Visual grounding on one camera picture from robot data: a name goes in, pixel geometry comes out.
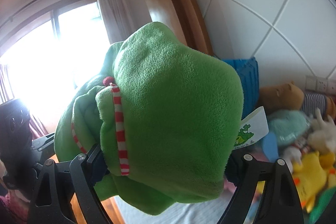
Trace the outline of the yellow Pikachu plush toy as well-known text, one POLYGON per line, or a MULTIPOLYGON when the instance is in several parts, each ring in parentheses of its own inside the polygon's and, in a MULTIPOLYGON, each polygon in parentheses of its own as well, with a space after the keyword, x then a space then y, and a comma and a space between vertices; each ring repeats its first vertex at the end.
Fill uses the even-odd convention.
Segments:
POLYGON ((320 155, 318 151, 303 155, 301 164, 293 163, 292 178, 301 207, 311 213, 318 195, 335 187, 335 154, 320 155))

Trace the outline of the dark green plush toy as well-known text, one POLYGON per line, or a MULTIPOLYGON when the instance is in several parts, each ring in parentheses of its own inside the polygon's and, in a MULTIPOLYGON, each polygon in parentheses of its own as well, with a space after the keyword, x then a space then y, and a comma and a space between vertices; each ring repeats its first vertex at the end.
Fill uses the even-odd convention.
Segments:
POLYGON ((332 188, 325 190, 319 196, 317 204, 315 205, 315 207, 313 208, 313 210, 311 211, 309 215, 309 224, 314 224, 317 222, 317 220, 322 215, 327 205, 331 201, 334 193, 335 193, 335 187, 332 187, 332 188))

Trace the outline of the brown capybara plush striped shirt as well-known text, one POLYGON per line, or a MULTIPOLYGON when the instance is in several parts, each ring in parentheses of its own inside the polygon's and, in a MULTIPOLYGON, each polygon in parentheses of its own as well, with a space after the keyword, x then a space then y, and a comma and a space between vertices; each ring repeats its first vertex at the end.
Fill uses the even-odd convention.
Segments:
POLYGON ((316 108, 319 108, 323 119, 328 116, 335 119, 335 102, 332 97, 303 92, 294 82, 260 88, 257 106, 263 106, 266 114, 278 110, 299 110, 314 117, 316 108))

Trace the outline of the white dog plush toy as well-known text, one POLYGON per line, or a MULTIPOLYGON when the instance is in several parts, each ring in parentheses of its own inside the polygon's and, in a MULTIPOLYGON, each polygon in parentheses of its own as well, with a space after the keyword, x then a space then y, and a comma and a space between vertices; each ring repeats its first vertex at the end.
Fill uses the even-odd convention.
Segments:
POLYGON ((318 151, 322 155, 335 153, 335 123, 331 116, 327 116, 327 121, 323 120, 320 109, 316 108, 310 127, 311 131, 299 136, 282 153, 282 159, 291 173, 295 165, 302 165, 303 155, 311 151, 318 151))

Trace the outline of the white wall socket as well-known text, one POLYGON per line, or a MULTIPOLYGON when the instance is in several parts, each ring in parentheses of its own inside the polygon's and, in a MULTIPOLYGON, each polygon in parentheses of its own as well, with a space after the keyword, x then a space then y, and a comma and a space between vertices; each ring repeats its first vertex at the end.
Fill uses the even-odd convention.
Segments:
POLYGON ((321 77, 306 76, 305 89, 318 93, 327 93, 328 80, 321 77))

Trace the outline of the beige window curtain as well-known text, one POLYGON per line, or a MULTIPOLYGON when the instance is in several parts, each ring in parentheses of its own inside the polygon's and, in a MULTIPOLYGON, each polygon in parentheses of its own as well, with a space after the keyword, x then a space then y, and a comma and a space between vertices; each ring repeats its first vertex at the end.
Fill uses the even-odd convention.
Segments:
POLYGON ((111 44, 128 38, 151 22, 145 0, 97 0, 111 44))

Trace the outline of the light teal plush toy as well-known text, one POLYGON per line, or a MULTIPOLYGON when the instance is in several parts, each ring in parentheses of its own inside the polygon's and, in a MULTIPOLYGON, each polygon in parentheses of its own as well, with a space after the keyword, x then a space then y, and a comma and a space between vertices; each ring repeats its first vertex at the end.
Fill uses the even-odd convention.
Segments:
POLYGON ((267 116, 267 122, 280 147, 290 145, 310 128, 310 119, 299 110, 278 110, 267 116))

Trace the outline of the blue storage bin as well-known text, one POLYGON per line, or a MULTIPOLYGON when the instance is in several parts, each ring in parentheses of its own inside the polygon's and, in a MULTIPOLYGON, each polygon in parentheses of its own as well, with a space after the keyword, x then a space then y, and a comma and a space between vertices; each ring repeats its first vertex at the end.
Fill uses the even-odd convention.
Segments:
POLYGON ((244 94, 242 119, 254 111, 259 98, 259 68, 255 57, 223 60, 233 67, 240 77, 244 94))

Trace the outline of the green frog plush toy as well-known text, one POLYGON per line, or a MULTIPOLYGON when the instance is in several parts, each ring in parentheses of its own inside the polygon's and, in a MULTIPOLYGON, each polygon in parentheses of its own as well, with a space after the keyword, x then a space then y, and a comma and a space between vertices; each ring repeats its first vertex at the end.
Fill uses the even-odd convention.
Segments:
POLYGON ((158 215, 219 197, 231 151, 268 133, 263 109, 242 116, 234 68, 151 22, 110 46, 60 118, 55 152, 68 161, 99 145, 109 172, 98 197, 158 215))

